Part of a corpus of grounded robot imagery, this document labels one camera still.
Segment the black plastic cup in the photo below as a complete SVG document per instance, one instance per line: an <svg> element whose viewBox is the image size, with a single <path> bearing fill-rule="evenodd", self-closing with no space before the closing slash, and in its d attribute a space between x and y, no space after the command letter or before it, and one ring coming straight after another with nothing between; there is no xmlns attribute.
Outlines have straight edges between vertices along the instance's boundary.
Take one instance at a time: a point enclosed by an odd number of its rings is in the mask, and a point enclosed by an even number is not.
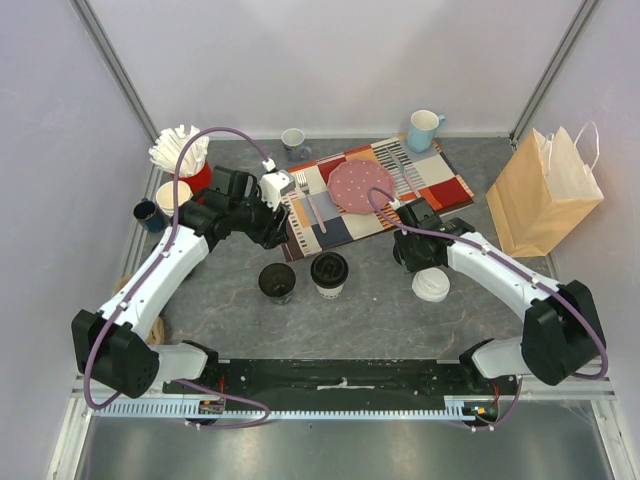
<svg viewBox="0 0 640 480"><path fill-rule="evenodd" d="M296 285L296 274L284 263L272 263L259 274L260 291L273 303L284 305L293 298Z"/></svg>

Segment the black lid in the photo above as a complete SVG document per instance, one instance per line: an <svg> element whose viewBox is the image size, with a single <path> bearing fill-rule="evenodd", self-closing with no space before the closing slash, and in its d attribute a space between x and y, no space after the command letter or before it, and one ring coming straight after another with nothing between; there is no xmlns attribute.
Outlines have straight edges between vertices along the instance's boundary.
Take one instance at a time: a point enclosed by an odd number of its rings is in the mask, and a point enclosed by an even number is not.
<svg viewBox="0 0 640 480"><path fill-rule="evenodd" d="M335 289L346 282L349 266L340 254L324 252L312 261L310 274L317 287Z"/></svg>

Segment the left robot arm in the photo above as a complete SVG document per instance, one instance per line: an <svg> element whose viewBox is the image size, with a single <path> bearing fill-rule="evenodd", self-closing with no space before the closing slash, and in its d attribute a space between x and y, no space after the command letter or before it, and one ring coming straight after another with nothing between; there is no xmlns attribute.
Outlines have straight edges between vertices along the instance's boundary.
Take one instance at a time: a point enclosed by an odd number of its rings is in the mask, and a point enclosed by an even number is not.
<svg viewBox="0 0 640 480"><path fill-rule="evenodd" d="M208 393L219 382L214 352L193 342L150 346L146 339L186 277L233 232L265 249L287 242L285 196L294 177L273 170L261 178L217 167L213 183L183 203L147 260L97 312L80 311L71 331L85 389L99 382L138 398L158 382L185 382Z"/></svg>

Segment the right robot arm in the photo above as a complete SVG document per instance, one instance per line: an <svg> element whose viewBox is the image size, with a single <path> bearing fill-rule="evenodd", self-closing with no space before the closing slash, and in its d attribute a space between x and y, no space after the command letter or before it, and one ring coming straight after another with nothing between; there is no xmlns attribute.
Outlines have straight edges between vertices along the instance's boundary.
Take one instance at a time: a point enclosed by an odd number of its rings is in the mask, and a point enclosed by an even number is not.
<svg viewBox="0 0 640 480"><path fill-rule="evenodd" d="M424 199L393 202L402 224L393 254L407 271L447 267L477 282L522 321L520 335L484 340L460 357L458 381L477 394L494 378L532 375L555 386L595 358L606 340L591 291L579 281L562 284L539 275L492 245L459 218L443 221Z"/></svg>

